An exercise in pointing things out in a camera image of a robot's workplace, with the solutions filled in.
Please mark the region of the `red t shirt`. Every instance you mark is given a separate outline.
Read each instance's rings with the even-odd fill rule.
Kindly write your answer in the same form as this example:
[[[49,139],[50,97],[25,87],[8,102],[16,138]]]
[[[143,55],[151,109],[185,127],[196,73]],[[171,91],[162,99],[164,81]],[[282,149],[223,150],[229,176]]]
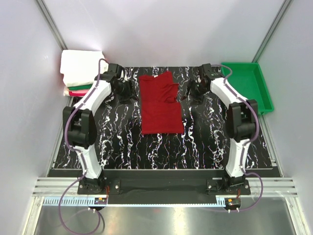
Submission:
[[[173,81],[172,72],[140,76],[139,91],[143,135],[184,133],[181,104],[177,101],[179,84]]]

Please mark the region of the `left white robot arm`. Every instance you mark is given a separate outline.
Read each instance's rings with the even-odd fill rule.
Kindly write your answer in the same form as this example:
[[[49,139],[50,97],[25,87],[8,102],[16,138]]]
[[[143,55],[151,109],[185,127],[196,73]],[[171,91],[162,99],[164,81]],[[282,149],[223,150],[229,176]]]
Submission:
[[[64,140],[68,149],[78,155],[83,170],[79,182],[96,194],[105,190],[106,182],[95,151],[97,127],[94,115],[111,94],[116,95],[121,104],[138,101],[125,69],[114,63],[109,63],[108,69],[103,73],[98,70],[91,89],[78,103],[63,109]]]

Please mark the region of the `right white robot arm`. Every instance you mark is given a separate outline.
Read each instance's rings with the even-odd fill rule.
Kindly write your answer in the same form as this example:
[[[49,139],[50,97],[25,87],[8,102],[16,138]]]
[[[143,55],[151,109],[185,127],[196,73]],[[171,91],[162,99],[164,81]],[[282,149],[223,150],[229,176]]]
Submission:
[[[247,99],[229,83],[229,75],[224,76],[210,63],[198,67],[199,78],[189,80],[182,100],[192,98],[193,104],[202,104],[204,94],[215,94],[226,106],[226,133],[230,138],[230,152],[224,175],[212,187],[213,191],[233,194],[245,185],[246,158],[250,144],[258,137],[258,103]]]

